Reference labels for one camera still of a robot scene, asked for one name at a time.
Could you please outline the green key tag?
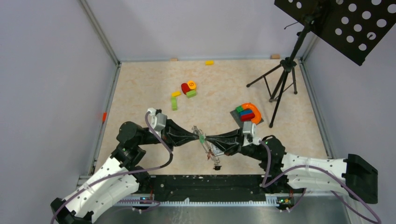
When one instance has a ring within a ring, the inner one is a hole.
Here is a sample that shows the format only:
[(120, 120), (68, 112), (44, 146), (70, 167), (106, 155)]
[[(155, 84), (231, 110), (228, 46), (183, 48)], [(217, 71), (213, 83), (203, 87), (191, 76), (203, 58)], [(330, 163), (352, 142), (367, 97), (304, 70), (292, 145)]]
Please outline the green key tag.
[(205, 142), (205, 136), (204, 136), (204, 135), (200, 135), (199, 141), (200, 141), (201, 144), (204, 144), (204, 142)]

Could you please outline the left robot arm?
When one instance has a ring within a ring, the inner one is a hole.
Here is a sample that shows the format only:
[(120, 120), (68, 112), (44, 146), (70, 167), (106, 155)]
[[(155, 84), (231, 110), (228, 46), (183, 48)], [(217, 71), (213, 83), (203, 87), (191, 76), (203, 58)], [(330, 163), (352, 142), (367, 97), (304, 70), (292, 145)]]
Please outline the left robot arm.
[[(98, 171), (76, 191), (51, 203), (53, 217), (50, 223), (95, 223), (127, 195), (146, 192), (150, 181), (142, 175), (170, 165), (174, 147), (199, 139), (199, 135), (181, 128), (167, 116), (157, 114), (145, 122), (146, 128), (130, 121), (121, 125), (117, 135), (118, 145)], [(168, 161), (153, 168), (139, 167), (138, 163), (146, 154), (141, 146), (153, 144), (165, 147), (169, 153)]]

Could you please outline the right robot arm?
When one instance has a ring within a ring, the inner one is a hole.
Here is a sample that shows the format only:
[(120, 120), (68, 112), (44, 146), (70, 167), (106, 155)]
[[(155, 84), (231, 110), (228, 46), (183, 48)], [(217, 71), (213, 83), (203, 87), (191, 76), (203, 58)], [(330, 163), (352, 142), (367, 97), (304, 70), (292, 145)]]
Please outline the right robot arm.
[(270, 179), (263, 186), (275, 192), (290, 188), (334, 191), (368, 204), (378, 203), (378, 171), (359, 155), (349, 154), (344, 159), (304, 157), (286, 152), (274, 135), (261, 139), (242, 129), (208, 135), (205, 140), (224, 155), (239, 153), (260, 161)]

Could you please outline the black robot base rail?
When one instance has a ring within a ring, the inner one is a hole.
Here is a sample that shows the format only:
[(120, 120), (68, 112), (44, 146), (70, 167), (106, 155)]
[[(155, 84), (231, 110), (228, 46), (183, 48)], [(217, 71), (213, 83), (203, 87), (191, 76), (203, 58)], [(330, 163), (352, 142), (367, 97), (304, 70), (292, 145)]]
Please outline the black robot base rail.
[(262, 180), (261, 175), (152, 175), (136, 193), (160, 202), (259, 202), (274, 194), (261, 187)]

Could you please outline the perforated metal keyring plate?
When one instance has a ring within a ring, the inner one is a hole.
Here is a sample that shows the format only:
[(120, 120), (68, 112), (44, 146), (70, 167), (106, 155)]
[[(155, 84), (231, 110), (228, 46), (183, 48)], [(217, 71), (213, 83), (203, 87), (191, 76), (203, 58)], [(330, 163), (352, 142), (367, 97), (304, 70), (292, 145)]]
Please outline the perforated metal keyring plate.
[[(206, 135), (202, 132), (202, 130), (198, 129), (197, 126), (193, 126), (192, 131), (193, 131), (193, 133), (198, 134), (199, 137), (200, 137), (200, 135), (204, 135), (206, 137)], [(213, 161), (213, 167), (220, 166), (220, 160), (217, 156), (215, 156), (211, 143), (209, 143), (208, 141), (205, 140), (204, 144), (201, 144), (201, 145), (205, 150), (207, 159)]]

